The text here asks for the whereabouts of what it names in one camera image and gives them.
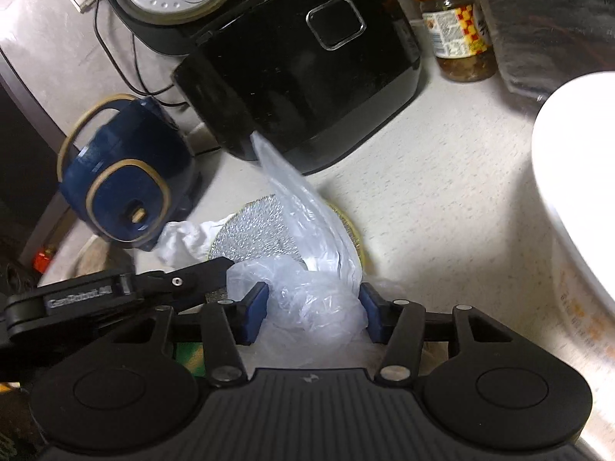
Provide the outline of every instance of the ribbed black surface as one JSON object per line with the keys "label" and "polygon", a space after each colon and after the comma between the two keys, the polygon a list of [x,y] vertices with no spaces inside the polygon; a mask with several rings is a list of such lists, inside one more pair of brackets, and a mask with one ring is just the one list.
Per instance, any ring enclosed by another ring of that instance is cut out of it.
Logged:
{"label": "ribbed black surface", "polygon": [[[180,434],[113,461],[553,461],[585,460],[572,446],[500,455],[461,444],[432,425],[414,396],[373,384],[362,369],[257,371],[214,392]],[[51,448],[45,461],[87,457]]]}

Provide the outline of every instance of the gold button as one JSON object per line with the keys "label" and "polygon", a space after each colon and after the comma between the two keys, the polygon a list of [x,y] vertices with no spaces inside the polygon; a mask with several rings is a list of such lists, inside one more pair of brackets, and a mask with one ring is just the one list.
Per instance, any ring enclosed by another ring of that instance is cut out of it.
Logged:
{"label": "gold button", "polygon": [[140,207],[136,212],[132,214],[131,220],[132,223],[137,224],[141,222],[145,218],[145,210]]}

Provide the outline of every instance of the red object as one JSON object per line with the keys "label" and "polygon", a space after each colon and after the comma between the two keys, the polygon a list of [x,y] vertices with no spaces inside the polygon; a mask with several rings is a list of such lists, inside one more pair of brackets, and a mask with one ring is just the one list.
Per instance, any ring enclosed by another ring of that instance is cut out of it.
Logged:
{"label": "red object", "polygon": [[39,272],[40,274],[45,274],[47,267],[51,263],[51,258],[53,258],[53,251],[51,249],[39,249],[38,252],[36,252],[35,259],[33,262],[33,267],[35,268],[35,271]]}

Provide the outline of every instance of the speckled countertop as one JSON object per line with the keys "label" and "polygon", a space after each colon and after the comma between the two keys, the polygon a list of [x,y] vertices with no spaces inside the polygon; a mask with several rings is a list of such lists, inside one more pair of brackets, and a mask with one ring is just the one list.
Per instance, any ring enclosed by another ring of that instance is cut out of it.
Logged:
{"label": "speckled countertop", "polygon": [[[0,0],[0,46],[43,107],[68,129],[94,101],[123,88],[93,41],[90,15],[73,15],[68,1],[42,1]],[[126,30],[103,15],[103,36],[118,45]],[[20,16],[27,22],[20,24]],[[51,18],[61,24],[51,27]],[[143,55],[152,64],[155,58]],[[125,47],[121,60],[127,63]],[[148,71],[159,83],[172,66],[164,60]],[[62,78],[88,67],[96,88],[58,87]],[[530,165],[537,108],[520,102],[499,76],[471,85],[444,80],[427,53],[416,99],[354,153],[309,180],[361,231],[370,273],[402,283],[408,297],[428,310],[474,305],[578,369],[595,401],[582,440],[615,461],[615,374],[578,350],[560,321],[550,275],[551,231]],[[179,121],[196,123],[193,113]],[[194,222],[218,220],[271,193],[251,164],[228,154],[205,155],[200,162],[209,183],[191,215]],[[90,235],[84,224],[71,232],[47,282],[66,275]],[[136,267],[143,272],[162,266],[155,254],[139,252]]]}

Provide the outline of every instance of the glass jar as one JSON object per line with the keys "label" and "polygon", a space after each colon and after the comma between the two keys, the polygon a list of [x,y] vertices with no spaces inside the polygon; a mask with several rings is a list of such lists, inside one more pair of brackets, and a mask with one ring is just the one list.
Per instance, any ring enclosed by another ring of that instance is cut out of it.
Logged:
{"label": "glass jar", "polygon": [[418,0],[436,60],[453,81],[479,81],[497,71],[480,6],[473,0]]}

